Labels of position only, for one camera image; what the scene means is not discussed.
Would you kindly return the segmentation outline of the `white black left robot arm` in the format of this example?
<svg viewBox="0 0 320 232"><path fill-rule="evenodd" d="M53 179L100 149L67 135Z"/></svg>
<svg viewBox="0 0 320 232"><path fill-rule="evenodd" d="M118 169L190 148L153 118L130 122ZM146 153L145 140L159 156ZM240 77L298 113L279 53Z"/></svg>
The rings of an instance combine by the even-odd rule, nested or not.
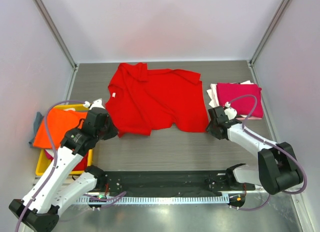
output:
<svg viewBox="0 0 320 232"><path fill-rule="evenodd" d="M118 130L103 107L93 107L82 125L67 131L53 161L37 184L23 199L14 199L9 210L17 217L18 224L24 223L35 232L51 232L60 216L79 197L106 187L106 173L90 165L75 181L61 188L74 167L93 149L100 140L117 136Z"/></svg>

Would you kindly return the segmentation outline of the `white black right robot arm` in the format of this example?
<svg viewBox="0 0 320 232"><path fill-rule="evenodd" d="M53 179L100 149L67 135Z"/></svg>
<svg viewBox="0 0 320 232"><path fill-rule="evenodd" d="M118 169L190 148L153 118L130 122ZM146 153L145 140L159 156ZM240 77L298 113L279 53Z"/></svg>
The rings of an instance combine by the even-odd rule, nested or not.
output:
<svg viewBox="0 0 320 232"><path fill-rule="evenodd" d="M290 193L291 188L301 185L301 193L307 185L306 173L298 164L292 146L277 143L248 129L243 121L228 118L225 109L218 106L208 110L210 122L206 131L218 140L233 142L257 158L257 166L245 163L226 170L226 186L237 190L244 183L263 187L270 195Z"/></svg>

